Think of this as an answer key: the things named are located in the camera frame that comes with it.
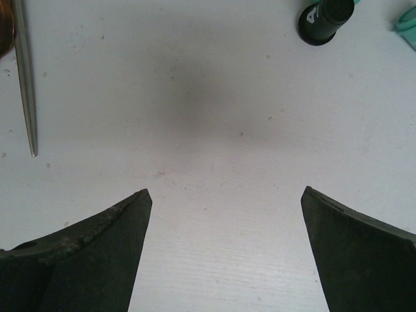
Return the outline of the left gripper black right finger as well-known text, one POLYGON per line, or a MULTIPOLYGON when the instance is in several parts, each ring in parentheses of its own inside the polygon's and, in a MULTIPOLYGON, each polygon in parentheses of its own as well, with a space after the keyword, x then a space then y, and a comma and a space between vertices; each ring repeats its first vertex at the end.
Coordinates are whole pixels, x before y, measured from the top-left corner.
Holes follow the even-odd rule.
POLYGON ((309 243, 330 311, 414 311, 415 235, 306 187, 309 243))

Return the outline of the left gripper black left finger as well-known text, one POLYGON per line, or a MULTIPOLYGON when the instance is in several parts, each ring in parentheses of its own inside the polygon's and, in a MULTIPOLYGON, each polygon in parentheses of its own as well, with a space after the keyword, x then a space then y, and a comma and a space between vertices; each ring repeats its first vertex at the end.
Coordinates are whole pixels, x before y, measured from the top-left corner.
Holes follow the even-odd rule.
POLYGON ((62 230, 1 250, 1 310, 127 311, 151 207, 143 189, 62 230))

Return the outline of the black capsule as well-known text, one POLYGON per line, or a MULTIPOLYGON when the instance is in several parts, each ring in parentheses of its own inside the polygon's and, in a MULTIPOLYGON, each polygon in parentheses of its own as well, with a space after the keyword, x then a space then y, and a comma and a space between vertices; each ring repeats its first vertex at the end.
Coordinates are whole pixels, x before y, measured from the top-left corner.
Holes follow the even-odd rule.
POLYGON ((313 3, 298 18, 298 34, 309 45, 327 44, 351 18, 354 9, 353 0, 323 0, 313 3))

